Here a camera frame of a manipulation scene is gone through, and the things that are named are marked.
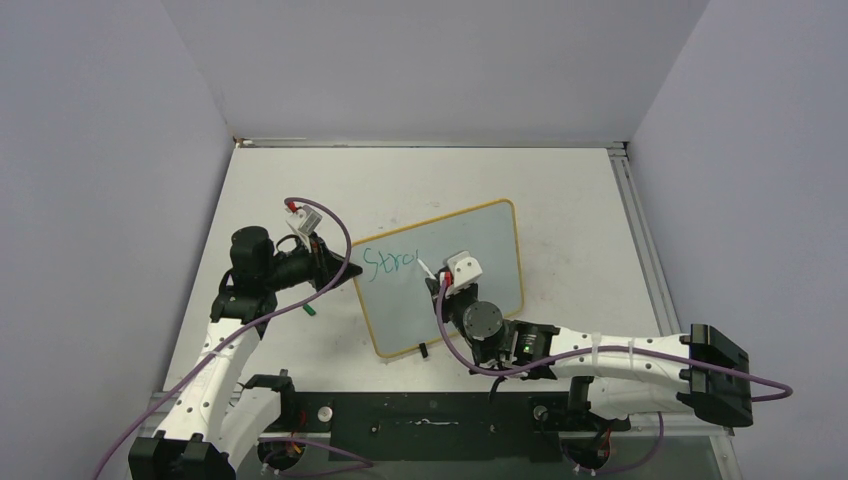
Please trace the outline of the yellow framed whiteboard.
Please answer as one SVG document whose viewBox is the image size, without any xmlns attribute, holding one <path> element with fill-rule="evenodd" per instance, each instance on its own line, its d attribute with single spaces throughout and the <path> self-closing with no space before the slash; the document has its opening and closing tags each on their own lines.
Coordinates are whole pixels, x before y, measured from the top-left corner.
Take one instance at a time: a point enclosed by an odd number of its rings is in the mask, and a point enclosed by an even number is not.
<svg viewBox="0 0 848 480">
<path fill-rule="evenodd" d="M 429 280 L 450 278 L 449 296 L 478 297 L 507 316 L 525 303 L 516 208 L 508 199 L 426 220 L 354 243 L 354 280 L 377 356 L 389 359 L 440 338 Z"/>
</svg>

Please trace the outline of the white green whiteboard marker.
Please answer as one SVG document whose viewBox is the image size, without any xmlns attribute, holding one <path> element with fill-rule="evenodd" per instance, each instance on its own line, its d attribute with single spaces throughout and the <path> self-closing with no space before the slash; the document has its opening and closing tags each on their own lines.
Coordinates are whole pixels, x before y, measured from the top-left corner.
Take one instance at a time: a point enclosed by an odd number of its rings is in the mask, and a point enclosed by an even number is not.
<svg viewBox="0 0 848 480">
<path fill-rule="evenodd" d="M 418 262 L 419 266 L 421 267 L 421 269 L 423 270 L 426 279 L 430 279 L 430 280 L 436 280 L 437 279 L 435 274 L 429 269 L 429 267 L 426 265 L 426 263 L 424 261 L 422 261 L 421 259 L 418 259 L 417 262 Z"/>
</svg>

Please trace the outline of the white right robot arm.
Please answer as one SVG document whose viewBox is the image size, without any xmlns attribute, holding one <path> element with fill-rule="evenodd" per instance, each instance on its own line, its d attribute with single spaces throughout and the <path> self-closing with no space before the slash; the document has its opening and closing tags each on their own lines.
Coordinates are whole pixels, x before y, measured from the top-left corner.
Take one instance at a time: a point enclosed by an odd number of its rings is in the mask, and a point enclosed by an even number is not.
<svg viewBox="0 0 848 480">
<path fill-rule="evenodd" d="M 425 281 L 438 326 L 451 324 L 472 356 L 472 374 L 571 382 L 565 411 L 579 428 L 641 413 L 692 413 L 729 428 L 753 423 L 749 356 L 717 328 L 694 324 L 664 337 L 620 337 L 509 320 L 478 297 L 477 284 L 441 294 Z"/>
</svg>

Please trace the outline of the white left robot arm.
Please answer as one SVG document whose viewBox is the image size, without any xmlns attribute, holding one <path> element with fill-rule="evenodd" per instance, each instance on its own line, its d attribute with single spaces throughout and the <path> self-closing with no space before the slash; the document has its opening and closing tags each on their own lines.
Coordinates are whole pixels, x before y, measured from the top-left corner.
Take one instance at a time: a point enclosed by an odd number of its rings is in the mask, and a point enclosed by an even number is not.
<svg viewBox="0 0 848 480">
<path fill-rule="evenodd" d="M 234 479 L 269 426 L 290 428 L 298 403 L 286 373 L 251 377 L 246 398 L 230 402 L 242 371 L 275 311 L 278 292 L 308 284 L 326 292 L 362 268 L 332 252 L 317 234 L 294 233 L 295 246 L 278 251 L 267 230 L 244 227 L 231 237 L 232 267 L 219 285 L 196 367 L 181 381 L 178 398 L 150 437 L 131 446 L 135 479 Z"/>
</svg>

